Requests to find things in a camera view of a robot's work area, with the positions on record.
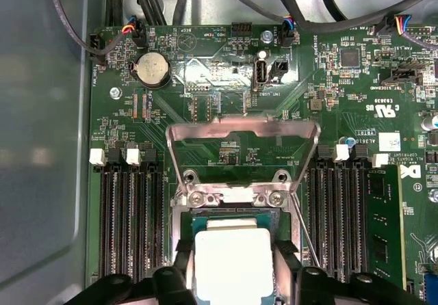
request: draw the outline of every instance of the screw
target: screw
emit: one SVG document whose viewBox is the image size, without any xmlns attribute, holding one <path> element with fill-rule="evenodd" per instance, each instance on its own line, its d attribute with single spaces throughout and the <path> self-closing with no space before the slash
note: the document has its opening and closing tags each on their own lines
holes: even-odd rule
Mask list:
<svg viewBox="0 0 438 305">
<path fill-rule="evenodd" d="M 314 267 L 309 267 L 308 269 L 306 269 L 306 272 L 308 274 L 311 274 L 312 276 L 317 276 L 320 274 L 320 271 Z"/>
<path fill-rule="evenodd" d="M 190 204 L 192 204 L 192 206 L 195 207 L 202 206 L 202 204 L 204 203 L 204 196 L 201 192 L 193 192 L 189 196 L 189 202 Z"/>
<path fill-rule="evenodd" d="M 359 274 L 356 277 L 357 280 L 363 282 L 363 283 L 371 283 L 372 279 L 369 276 L 364 276 L 363 274 Z"/>
<path fill-rule="evenodd" d="M 429 200 L 431 202 L 438 202 L 438 189 L 431 189 L 429 192 Z"/>
<path fill-rule="evenodd" d="M 109 96 L 114 100 L 118 100 L 122 97 L 122 90 L 120 88 L 111 88 L 111 90 L 109 90 Z"/>
<path fill-rule="evenodd" d="M 269 44 L 274 40 L 274 34 L 270 30 L 265 30 L 261 33 L 260 40 L 265 44 Z"/>
<path fill-rule="evenodd" d="M 272 206 L 281 206 L 283 201 L 283 195 L 280 192 L 272 192 L 269 195 L 269 202 L 272 204 Z"/>
</svg>

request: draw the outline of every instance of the motherboard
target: motherboard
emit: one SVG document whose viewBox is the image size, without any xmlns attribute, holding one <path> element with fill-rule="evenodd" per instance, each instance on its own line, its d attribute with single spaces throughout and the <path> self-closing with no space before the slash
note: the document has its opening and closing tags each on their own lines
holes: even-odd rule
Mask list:
<svg viewBox="0 0 438 305">
<path fill-rule="evenodd" d="M 102 28 L 93 44 L 119 32 Z M 433 26 L 409 33 L 438 38 Z M 176 238 L 192 238 L 199 209 L 181 215 L 180 231 L 173 222 L 179 183 L 169 126 L 263 116 L 320 127 L 297 194 L 327 274 L 347 282 L 371 272 L 427 300 L 427 281 L 438 274 L 436 51 L 377 36 L 374 27 L 315 35 L 236 23 L 145 27 L 141 39 L 128 35 L 93 62 L 89 283 L 110 273 L 139 281 L 172 264 Z M 247 185 L 278 171 L 295 175 L 302 145 L 236 132 L 183 140 L 175 150 L 192 172 L 185 178 Z M 276 217 L 275 238 L 292 240 L 304 265 L 315 265 L 299 222 L 273 207 L 251 215 Z"/>
</svg>

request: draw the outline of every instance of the chip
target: chip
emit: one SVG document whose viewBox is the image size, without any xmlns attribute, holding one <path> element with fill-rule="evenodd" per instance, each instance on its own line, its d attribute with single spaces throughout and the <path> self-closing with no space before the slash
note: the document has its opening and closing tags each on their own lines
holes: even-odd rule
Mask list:
<svg viewBox="0 0 438 305">
<path fill-rule="evenodd" d="M 341 66 L 342 67 L 359 67 L 360 58 L 358 49 L 342 49 L 341 50 Z"/>
<path fill-rule="evenodd" d="M 322 110 L 322 100 L 320 98 L 310 99 L 310 110 L 321 111 Z"/>
</svg>

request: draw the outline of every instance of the mounting hole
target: mounting hole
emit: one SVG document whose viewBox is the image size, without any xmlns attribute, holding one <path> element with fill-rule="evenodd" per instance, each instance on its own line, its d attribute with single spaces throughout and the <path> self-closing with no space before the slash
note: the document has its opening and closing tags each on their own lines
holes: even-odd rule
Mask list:
<svg viewBox="0 0 438 305">
<path fill-rule="evenodd" d="M 187 175 L 184 176 L 184 181 L 186 183 L 191 183 L 191 182 L 193 182 L 193 180 L 194 180 L 193 174 L 187 174 Z"/>
<path fill-rule="evenodd" d="M 284 173 L 279 174 L 279 180 L 285 182 L 287 180 L 287 175 Z"/>
</svg>

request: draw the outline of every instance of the silver metal bar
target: silver metal bar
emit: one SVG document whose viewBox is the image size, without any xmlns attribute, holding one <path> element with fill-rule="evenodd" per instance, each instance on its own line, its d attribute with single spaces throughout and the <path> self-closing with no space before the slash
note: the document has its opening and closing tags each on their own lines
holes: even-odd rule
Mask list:
<svg viewBox="0 0 438 305">
<path fill-rule="evenodd" d="M 319 260 L 318 260 L 318 258 L 316 256 L 315 248 L 313 247 L 313 244 L 312 244 L 312 242 L 310 240 L 309 231 L 307 231 L 306 224 L 304 222 L 304 218 L 302 217 L 302 213 L 301 213 L 301 210 L 300 210 L 300 205 L 298 203 L 298 196 L 297 196 L 296 193 L 290 194 L 290 196 L 292 198 L 292 203 L 294 204 L 295 211 L 296 211 L 296 214 L 298 216 L 298 219 L 300 220 L 301 228 L 302 228 L 302 231 L 304 232 L 304 236 L 306 238 L 307 245 L 309 247 L 310 254 L 312 256 L 313 262 L 315 263 L 316 266 L 321 267 L 320 262 L 319 262 Z"/>
<path fill-rule="evenodd" d="M 175 152 L 175 141 L 191 139 L 209 139 L 226 137 L 234 131 L 252 131 L 258 137 L 275 136 L 298 136 L 311 140 L 305 151 L 300 167 L 296 170 L 294 180 L 290 184 L 289 193 L 294 193 L 309 165 L 310 158 L 318 145 L 318 138 L 321 128 L 316 122 L 302 120 L 275 120 L 270 117 L 228 117 L 216 118 L 209 124 L 175 124 L 166 129 L 166 139 L 170 156 L 177 173 L 179 188 L 184 195 L 188 189 L 184 183 L 183 175 L 179 167 L 177 154 Z"/>
</svg>

